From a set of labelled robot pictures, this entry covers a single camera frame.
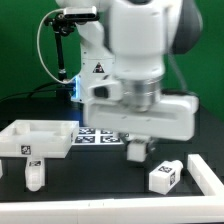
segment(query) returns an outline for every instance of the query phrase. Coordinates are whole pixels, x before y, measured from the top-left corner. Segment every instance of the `black table surface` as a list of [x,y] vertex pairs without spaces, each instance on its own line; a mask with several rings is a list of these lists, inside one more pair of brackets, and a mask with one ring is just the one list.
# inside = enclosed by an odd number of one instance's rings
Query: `black table surface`
[[[0,103],[0,129],[16,119],[79,120],[82,111],[54,98],[10,99]],[[30,192],[26,159],[1,158],[0,202],[161,197],[148,190],[148,174],[163,161],[184,164],[181,181],[166,195],[203,195],[187,171],[189,154],[200,154],[224,183],[224,124],[200,107],[195,136],[187,142],[159,140],[144,163],[128,162],[124,145],[73,146],[65,159],[46,159],[46,185]]]

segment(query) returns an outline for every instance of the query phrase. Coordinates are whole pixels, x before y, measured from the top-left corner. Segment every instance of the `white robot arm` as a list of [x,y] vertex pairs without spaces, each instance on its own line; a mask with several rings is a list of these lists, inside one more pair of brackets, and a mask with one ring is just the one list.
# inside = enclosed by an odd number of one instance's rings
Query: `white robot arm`
[[93,32],[88,33],[88,28],[98,26],[97,22],[89,27],[78,27],[85,50],[88,46],[90,55],[97,58],[96,52],[100,52],[99,55],[106,54],[111,60],[110,65],[105,66],[110,69],[103,78],[94,79],[88,87],[84,107],[86,124],[135,136],[190,139],[194,134],[198,99],[163,95],[160,82],[165,73],[163,55],[175,46],[183,6],[192,1],[56,1],[61,7],[95,6],[99,11],[107,11],[106,47],[102,27],[97,28],[101,41],[97,41],[99,36],[91,35]]

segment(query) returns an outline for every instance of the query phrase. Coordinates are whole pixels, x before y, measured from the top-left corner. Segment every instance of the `green wall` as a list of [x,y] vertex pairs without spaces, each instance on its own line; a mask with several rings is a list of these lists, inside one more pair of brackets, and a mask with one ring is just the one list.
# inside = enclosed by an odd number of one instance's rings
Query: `green wall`
[[[206,108],[224,120],[224,1],[196,2],[204,21],[202,37],[192,51],[176,59],[189,89],[200,96]],[[0,97],[4,97],[51,81],[37,57],[36,33],[42,17],[57,6],[54,0],[1,0],[0,6]],[[80,68],[77,32],[63,42],[71,77]],[[47,66],[57,74],[54,35],[50,28],[44,28],[41,43]],[[179,88],[169,66],[164,86]]]

